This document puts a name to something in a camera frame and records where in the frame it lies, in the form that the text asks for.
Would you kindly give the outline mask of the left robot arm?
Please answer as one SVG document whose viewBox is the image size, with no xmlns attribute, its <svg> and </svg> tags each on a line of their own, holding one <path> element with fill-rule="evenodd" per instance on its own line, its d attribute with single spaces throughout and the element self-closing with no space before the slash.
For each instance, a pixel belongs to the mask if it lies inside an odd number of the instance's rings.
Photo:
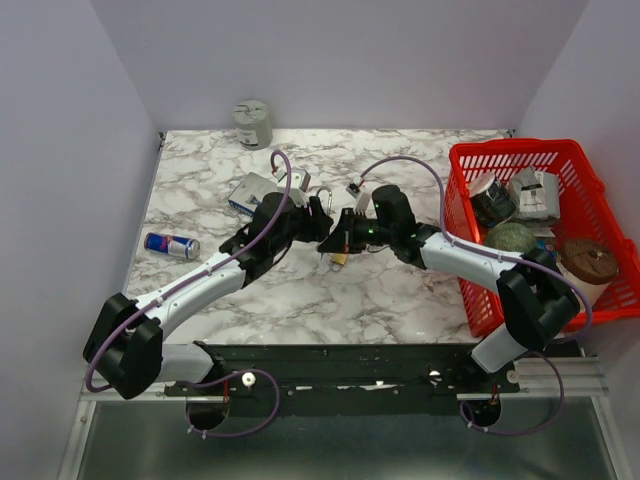
<svg viewBox="0 0 640 480">
<path fill-rule="evenodd" d="M 316 196 L 298 206 L 282 193 L 266 195 L 251 221 L 189 274 L 136 299 L 109 297 L 83 350 L 86 388 L 99 374 L 122 398 L 132 399 L 159 382 L 189 384 L 201 395 L 222 380 L 213 357 L 197 344 L 168 345 L 180 325 L 216 300 L 259 279 L 294 242 L 321 242 L 333 224 Z"/>
</svg>

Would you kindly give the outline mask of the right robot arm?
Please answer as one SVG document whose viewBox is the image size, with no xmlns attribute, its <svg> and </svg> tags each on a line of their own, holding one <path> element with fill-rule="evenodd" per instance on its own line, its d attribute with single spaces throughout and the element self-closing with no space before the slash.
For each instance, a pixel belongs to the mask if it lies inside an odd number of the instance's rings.
<svg viewBox="0 0 640 480">
<path fill-rule="evenodd" d="M 376 216 L 342 210 L 321 253 L 360 253 L 370 245 L 388 246 L 401 262 L 437 270 L 498 295 L 504 322 L 471 351 L 460 379 L 480 392 L 496 380 L 496 371 L 528 351 L 543 351 L 580 312 L 579 302 L 550 254 L 534 248 L 526 254 L 502 253 L 415 220 L 408 198 L 395 185 L 374 190 Z"/>
</svg>

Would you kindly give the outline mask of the large brass padlock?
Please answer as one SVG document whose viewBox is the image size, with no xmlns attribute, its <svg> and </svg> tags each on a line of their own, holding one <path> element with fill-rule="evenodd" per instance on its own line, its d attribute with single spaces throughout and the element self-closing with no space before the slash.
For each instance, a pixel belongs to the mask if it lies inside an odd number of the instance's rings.
<svg viewBox="0 0 640 480">
<path fill-rule="evenodd" d="M 319 198 L 324 212 L 330 215 L 332 213 L 333 190 L 328 186 L 320 186 L 315 195 Z"/>
</svg>

